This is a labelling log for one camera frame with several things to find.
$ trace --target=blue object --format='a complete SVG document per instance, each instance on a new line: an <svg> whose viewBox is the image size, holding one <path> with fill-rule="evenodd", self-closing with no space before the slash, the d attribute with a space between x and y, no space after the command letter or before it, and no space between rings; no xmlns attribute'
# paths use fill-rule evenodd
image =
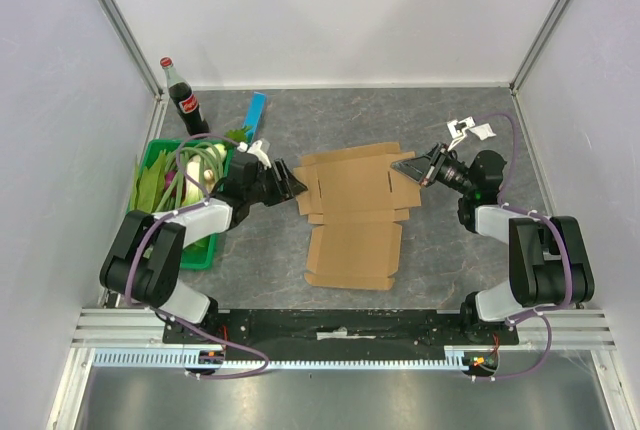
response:
<svg viewBox="0 0 640 430"><path fill-rule="evenodd" d="M251 103L249 104L249 111L247 112L247 118L244 119L244 125L249 125L251 130L247 132L247 139L249 143L253 141L253 136L258 130L260 124L260 118L262 117L262 111L267 106L267 96L264 93L254 92Z"/></svg>

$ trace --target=dark liquid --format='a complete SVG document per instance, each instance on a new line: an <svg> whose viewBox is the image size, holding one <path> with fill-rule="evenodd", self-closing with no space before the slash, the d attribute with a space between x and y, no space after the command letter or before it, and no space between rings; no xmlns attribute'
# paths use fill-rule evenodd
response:
<svg viewBox="0 0 640 430"><path fill-rule="evenodd" d="M200 116L200 102L198 102L198 106L189 113L184 113L180 108L180 103L187 100L192 94L193 91L191 87L184 82L177 83L169 88L169 97L173 100L178 115L180 115L180 118L182 118L182 121L187 127L189 135L209 133L209 124Z"/></svg>

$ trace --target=black mounting plate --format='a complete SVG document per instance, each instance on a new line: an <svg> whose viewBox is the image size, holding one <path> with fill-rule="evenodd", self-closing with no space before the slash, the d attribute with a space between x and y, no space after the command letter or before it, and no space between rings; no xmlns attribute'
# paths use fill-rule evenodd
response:
<svg viewBox="0 0 640 430"><path fill-rule="evenodd" d="M477 325L462 334L458 313L437 310L221 310L219 325L226 326L231 342L280 361L442 360L446 345L491 347L494 333L502 346L519 343L517 330L509 331L502 323ZM348 335L375 338L318 340L318 332L340 328L346 328ZM170 322L162 341L210 344ZM255 360L255 356L229 347L226 359Z"/></svg>

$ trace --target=gray floor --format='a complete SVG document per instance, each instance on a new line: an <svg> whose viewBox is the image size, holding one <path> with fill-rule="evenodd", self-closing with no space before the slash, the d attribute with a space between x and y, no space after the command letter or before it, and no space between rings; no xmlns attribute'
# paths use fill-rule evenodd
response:
<svg viewBox="0 0 640 430"><path fill-rule="evenodd" d="M503 352L505 373L537 355ZM179 370L92 370L76 428L137 430L608 430L589 352L552 354L526 378L471 383L457 372L274 371L198 382Z"/></svg>
<svg viewBox="0 0 640 430"><path fill-rule="evenodd" d="M369 143L399 141L403 150L422 153L438 141L450 141L446 122L496 111L515 114L506 88L275 90L259 137L269 153L293 168L300 156ZM251 92L198 94L212 131L242 126ZM505 119L491 122L498 137L468 138L458 147L471 162L491 148L507 160L511 130ZM161 138L187 136L170 105ZM542 195L524 142L509 200L542 209ZM182 279L236 308L458 308L471 291L507 277L507 248L467 232L458 224L458 195L441 185L423 190L422 207L403 222L400 268L388 292L337 290L308 285L303 274L311 226L295 202L255 206L238 228L226 233L214 267L183 271Z"/></svg>

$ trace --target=red label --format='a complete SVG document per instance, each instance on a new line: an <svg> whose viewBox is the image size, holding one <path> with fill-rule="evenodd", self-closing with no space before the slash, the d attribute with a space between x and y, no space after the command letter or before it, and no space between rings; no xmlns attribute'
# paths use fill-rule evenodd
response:
<svg viewBox="0 0 640 430"><path fill-rule="evenodd" d="M183 113L191 113L198 108L198 99L192 93L189 98L180 102L180 109Z"/></svg>

